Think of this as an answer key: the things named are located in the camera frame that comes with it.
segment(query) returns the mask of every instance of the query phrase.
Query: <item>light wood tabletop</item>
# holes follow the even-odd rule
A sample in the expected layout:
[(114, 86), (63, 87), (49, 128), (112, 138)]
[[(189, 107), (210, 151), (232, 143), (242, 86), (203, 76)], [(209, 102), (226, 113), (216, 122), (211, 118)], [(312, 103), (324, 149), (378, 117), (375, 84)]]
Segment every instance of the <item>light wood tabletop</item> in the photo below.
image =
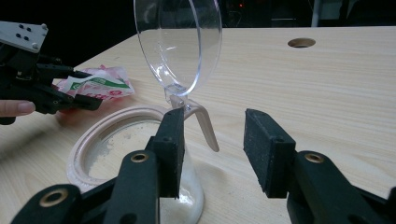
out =
[[(200, 223), (290, 223), (286, 199), (266, 198), (243, 150), (247, 108), (271, 115), (297, 151), (328, 156), (353, 185), (388, 198), (396, 186), (395, 36), (396, 27), (224, 29), (213, 76), (189, 96), (209, 112), (219, 152), (195, 117), (185, 122), (205, 192)], [(316, 44), (288, 45), (299, 37)], [(169, 106), (137, 35), (77, 69), (101, 64), (124, 67), (136, 94), (96, 111), (34, 113), (0, 127), (0, 223), (40, 190), (68, 183), (70, 151), (98, 120), (131, 105)]]

